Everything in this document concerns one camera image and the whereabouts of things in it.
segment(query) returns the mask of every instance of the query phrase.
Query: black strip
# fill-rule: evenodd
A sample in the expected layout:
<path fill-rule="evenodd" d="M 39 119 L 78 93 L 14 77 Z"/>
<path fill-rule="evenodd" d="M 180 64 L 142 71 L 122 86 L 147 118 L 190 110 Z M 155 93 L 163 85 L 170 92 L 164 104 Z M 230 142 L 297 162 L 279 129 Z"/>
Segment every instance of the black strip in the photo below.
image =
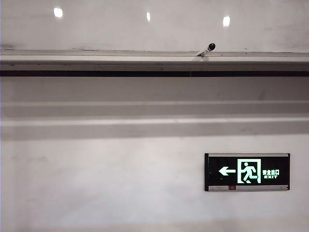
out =
<path fill-rule="evenodd" d="M 307 71 L 0 71 L 0 76 L 64 77 L 217 77 L 217 76 L 309 76 Z"/>
<path fill-rule="evenodd" d="M 209 191 L 209 184 L 208 184 L 208 157 L 209 157 L 209 154 L 208 153 L 205 153 L 205 191 Z"/>
<path fill-rule="evenodd" d="M 290 175 L 291 175 L 291 173 L 290 173 L 290 159 L 291 159 L 291 154 L 290 153 L 288 153 L 288 159 L 289 159 L 289 161 L 288 161 L 288 174 L 289 174 L 289 176 L 288 176 L 288 190 L 290 190 Z"/>

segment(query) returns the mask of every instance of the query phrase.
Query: white ceiling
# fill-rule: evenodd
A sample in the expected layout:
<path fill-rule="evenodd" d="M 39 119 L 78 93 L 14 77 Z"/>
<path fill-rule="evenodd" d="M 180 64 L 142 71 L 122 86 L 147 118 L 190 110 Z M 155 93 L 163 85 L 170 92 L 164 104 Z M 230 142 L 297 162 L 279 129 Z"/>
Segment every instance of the white ceiling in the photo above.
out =
<path fill-rule="evenodd" d="M 308 12 L 308 0 L 1 0 L 1 45 L 177 52 L 216 43 L 216 51 L 309 52 Z"/>

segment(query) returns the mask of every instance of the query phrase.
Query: exit sign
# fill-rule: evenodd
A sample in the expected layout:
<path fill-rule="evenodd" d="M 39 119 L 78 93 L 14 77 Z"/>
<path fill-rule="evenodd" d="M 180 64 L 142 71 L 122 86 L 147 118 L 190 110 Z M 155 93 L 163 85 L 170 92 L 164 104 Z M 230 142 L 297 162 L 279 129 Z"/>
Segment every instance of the exit sign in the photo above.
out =
<path fill-rule="evenodd" d="M 205 191 L 290 189 L 290 154 L 205 154 Z"/>

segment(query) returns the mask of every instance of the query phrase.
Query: white security camera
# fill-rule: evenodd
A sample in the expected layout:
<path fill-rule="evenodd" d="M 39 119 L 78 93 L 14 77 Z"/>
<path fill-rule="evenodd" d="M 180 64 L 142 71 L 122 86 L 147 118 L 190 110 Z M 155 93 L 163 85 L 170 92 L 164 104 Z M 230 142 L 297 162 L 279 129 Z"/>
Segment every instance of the white security camera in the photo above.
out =
<path fill-rule="evenodd" d="M 216 47 L 216 45 L 214 43 L 211 43 L 211 44 L 208 45 L 208 47 L 206 49 L 203 49 L 203 50 L 199 51 L 197 53 L 197 56 L 198 57 L 203 57 L 203 56 L 205 56 L 206 52 L 213 51 L 215 49 L 215 47 Z"/>

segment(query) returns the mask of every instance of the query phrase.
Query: white arrow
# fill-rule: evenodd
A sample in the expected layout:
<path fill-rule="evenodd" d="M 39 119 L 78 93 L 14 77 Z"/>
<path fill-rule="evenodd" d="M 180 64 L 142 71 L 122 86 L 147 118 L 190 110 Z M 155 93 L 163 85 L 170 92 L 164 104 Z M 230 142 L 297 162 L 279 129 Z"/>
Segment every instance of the white arrow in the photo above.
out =
<path fill-rule="evenodd" d="M 230 170 L 228 170 L 228 167 L 223 167 L 222 169 L 219 170 L 219 172 L 220 172 L 222 175 L 228 175 L 227 173 L 235 173 L 236 170 L 235 170 L 235 169 L 230 169 Z"/>

